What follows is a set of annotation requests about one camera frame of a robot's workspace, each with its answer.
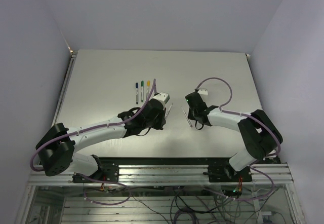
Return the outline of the purple marker pen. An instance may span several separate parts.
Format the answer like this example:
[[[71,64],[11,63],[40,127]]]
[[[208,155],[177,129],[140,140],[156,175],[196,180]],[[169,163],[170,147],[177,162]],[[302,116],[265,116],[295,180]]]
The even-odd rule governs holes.
[[[180,108],[181,108],[181,110],[182,110],[182,112],[183,112],[183,114],[184,114],[184,116],[185,116],[185,119],[186,119],[186,121],[187,121],[188,125],[190,126],[190,128],[192,128],[192,127],[193,127],[193,125],[192,125],[192,123],[191,123],[190,119],[188,118],[188,115],[187,115],[186,111],[184,110],[184,108],[183,108],[183,107],[180,107]]]

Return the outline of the red marker pen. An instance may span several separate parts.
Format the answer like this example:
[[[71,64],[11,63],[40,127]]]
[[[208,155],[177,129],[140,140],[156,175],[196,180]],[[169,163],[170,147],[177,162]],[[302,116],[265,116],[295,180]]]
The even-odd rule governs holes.
[[[166,111],[166,114],[165,114],[165,120],[168,118],[168,116],[169,116],[169,114],[170,114],[170,112],[171,112],[172,107],[173,107],[173,104],[171,103],[171,105],[169,106],[169,108],[168,108],[167,111]]]

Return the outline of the yellow marker pen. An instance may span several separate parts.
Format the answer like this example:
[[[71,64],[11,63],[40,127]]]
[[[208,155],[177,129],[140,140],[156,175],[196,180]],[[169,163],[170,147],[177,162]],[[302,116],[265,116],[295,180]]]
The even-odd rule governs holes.
[[[146,83],[146,99],[148,98],[149,92],[150,92],[150,86],[148,87]]]

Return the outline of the green marker pen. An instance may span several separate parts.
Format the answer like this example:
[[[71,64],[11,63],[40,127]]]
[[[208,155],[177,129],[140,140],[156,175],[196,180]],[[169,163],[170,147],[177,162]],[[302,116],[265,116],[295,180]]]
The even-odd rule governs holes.
[[[141,88],[141,102],[144,102],[144,86],[140,86]]]

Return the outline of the blue marker pen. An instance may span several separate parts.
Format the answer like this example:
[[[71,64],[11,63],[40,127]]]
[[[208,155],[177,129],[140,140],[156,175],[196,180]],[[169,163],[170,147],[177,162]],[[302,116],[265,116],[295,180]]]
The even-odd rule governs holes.
[[[139,85],[138,85],[138,88],[136,88],[136,104],[139,104]]]

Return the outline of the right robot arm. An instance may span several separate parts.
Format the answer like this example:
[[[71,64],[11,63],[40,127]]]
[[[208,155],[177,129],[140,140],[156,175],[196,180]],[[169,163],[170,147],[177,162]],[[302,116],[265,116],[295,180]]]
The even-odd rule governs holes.
[[[273,150],[279,149],[283,138],[267,114],[257,109],[250,114],[240,114],[207,106],[201,95],[195,91],[185,96],[189,106],[188,118],[202,126],[217,126],[241,134],[245,149],[228,160],[223,175],[228,181],[235,181],[241,170],[256,161],[261,161]]]

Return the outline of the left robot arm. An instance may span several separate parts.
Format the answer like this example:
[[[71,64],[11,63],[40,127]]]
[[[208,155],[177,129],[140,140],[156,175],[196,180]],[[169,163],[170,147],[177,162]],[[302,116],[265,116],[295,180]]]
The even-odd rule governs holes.
[[[90,181],[98,182],[103,177],[98,157],[81,155],[79,151],[106,140],[139,136],[143,130],[162,130],[166,123],[166,103],[152,98],[138,110],[132,108],[91,126],[67,128],[63,123],[55,124],[35,147],[34,156],[39,157],[42,167],[36,168],[33,161],[30,167],[35,172],[45,172],[46,176],[74,168]]]

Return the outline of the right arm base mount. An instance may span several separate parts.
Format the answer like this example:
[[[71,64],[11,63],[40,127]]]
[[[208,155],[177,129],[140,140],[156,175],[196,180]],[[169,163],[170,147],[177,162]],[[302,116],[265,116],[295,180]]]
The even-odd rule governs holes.
[[[202,173],[209,178],[209,182],[251,182],[252,176],[249,167],[235,171],[227,162],[209,165]]]

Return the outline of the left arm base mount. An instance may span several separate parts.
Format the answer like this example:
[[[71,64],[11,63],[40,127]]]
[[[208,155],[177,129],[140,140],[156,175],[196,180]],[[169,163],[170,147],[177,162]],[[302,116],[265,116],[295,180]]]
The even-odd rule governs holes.
[[[90,155],[85,159],[76,159],[78,162],[73,166],[73,183],[104,183],[118,182],[119,167],[115,162]]]

